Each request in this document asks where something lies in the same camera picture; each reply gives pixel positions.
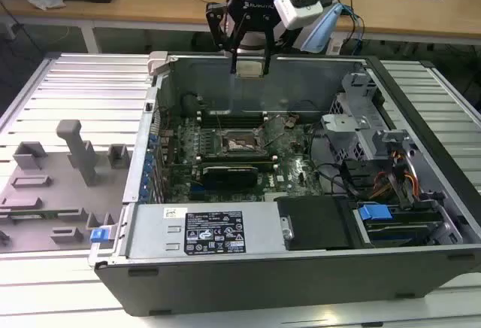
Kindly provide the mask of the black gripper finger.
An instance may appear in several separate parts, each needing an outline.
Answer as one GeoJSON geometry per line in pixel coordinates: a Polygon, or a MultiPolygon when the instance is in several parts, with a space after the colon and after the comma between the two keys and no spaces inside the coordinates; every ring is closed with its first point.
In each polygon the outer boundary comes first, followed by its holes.
{"type": "Polygon", "coordinates": [[[270,68],[271,57],[278,53],[289,52],[295,40],[300,35],[300,29],[289,30],[286,29],[280,36],[279,40],[274,38],[274,25],[270,22],[264,23],[264,34],[265,34],[265,53],[264,53],[264,67],[263,75],[267,75],[270,68]]]}
{"type": "Polygon", "coordinates": [[[242,17],[234,23],[233,31],[227,35],[221,28],[221,22],[228,16],[228,7],[226,3],[209,2],[206,5],[206,19],[213,37],[214,44],[220,49],[231,54],[231,74],[237,71],[237,49],[242,39],[247,33],[249,15],[243,14],[242,17]]]}

